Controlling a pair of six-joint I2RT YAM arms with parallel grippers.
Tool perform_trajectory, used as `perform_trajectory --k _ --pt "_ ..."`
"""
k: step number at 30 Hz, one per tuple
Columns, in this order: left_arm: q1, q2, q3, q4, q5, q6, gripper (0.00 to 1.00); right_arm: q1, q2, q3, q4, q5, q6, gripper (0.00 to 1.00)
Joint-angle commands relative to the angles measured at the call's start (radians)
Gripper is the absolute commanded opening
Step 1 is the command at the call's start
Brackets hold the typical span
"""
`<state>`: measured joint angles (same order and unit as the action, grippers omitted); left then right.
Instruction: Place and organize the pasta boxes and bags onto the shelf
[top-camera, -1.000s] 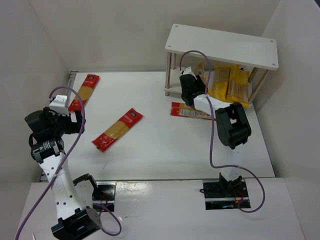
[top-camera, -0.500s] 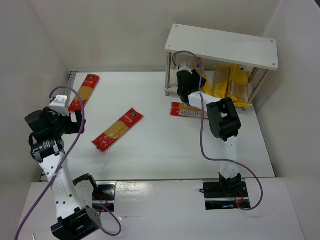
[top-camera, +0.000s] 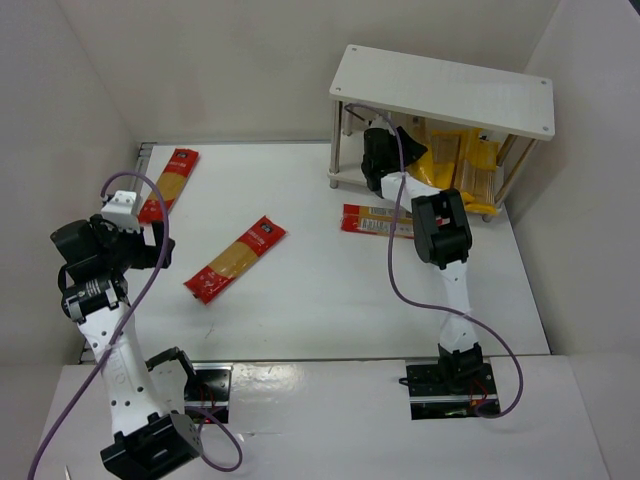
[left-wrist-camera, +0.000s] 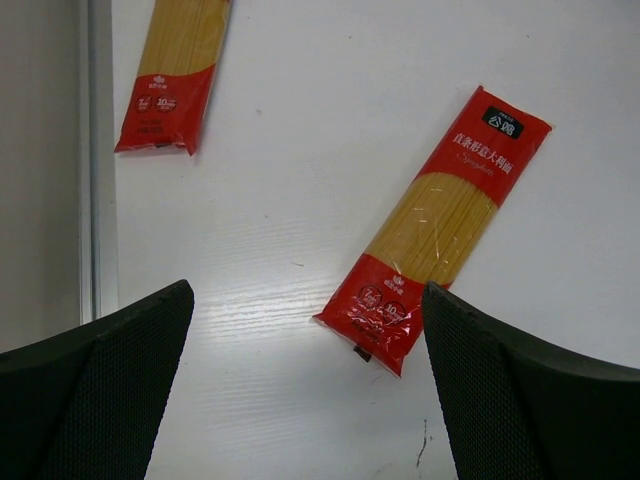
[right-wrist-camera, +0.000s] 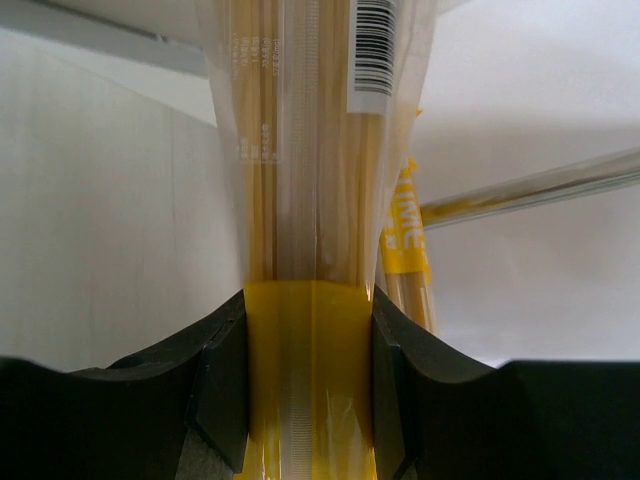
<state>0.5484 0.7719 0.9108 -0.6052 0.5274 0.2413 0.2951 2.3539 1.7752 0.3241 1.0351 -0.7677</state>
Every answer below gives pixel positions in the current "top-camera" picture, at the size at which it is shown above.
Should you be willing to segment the yellow spaghetti bag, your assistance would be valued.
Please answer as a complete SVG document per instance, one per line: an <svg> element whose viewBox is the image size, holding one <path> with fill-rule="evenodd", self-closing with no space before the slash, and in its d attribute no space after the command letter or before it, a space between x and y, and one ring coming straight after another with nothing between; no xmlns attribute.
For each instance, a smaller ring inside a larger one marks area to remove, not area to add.
<svg viewBox="0 0 640 480"><path fill-rule="evenodd" d="M409 166L411 176L429 186L444 190L446 182L443 171L434 161L430 132L426 119L412 116L408 123L408 132L413 140L424 146L427 151Z"/></svg>

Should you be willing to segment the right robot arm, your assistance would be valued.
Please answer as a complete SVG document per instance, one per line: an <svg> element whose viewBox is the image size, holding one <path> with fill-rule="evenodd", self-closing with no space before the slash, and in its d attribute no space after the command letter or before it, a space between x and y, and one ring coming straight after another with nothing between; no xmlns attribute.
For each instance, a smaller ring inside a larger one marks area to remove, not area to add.
<svg viewBox="0 0 640 480"><path fill-rule="evenodd" d="M367 187L397 203L412 217L414 246L419 259L434 268L446 290L445 317L440 322L438 372L430 381L453 393L473 381L483 366L476 330L465 318L471 312L466 273L472 235L461 194L441 190L410 177L400 168L404 157L415 162L427 148L399 128L395 134L380 127L363 134L361 170Z"/></svg>

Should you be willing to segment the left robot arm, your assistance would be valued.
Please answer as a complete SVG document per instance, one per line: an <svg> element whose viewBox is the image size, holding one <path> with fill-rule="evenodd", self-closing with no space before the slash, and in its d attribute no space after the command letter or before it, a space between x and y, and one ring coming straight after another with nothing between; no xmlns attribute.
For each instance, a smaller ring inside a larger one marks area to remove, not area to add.
<svg viewBox="0 0 640 480"><path fill-rule="evenodd" d="M129 269L166 269L175 242L161 221L154 244L142 227L127 229L100 214L71 222L51 235L65 263L58 274L61 308L95 355L109 397L113 442L100 457L119 479L161 479L198 458L202 445L177 396L161 390L153 367L187 361L178 348L145 360L137 339L124 275Z"/></svg>

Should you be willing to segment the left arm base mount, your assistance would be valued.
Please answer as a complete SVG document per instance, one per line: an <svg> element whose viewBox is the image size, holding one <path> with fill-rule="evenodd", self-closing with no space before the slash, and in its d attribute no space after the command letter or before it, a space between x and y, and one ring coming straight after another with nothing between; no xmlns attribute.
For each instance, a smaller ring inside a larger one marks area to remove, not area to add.
<svg viewBox="0 0 640 480"><path fill-rule="evenodd" d="M232 365L226 363L195 363L195 379L188 379L184 388L187 407L197 407L212 414L223 424L229 422Z"/></svg>

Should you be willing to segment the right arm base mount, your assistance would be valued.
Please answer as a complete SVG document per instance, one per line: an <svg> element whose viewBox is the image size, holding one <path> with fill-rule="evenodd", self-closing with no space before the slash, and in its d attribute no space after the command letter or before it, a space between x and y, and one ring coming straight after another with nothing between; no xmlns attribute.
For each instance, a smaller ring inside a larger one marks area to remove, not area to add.
<svg viewBox="0 0 640 480"><path fill-rule="evenodd" d="M501 412L493 370L485 362L478 373L447 384L435 360L407 362L398 383L408 390L412 420L477 418Z"/></svg>

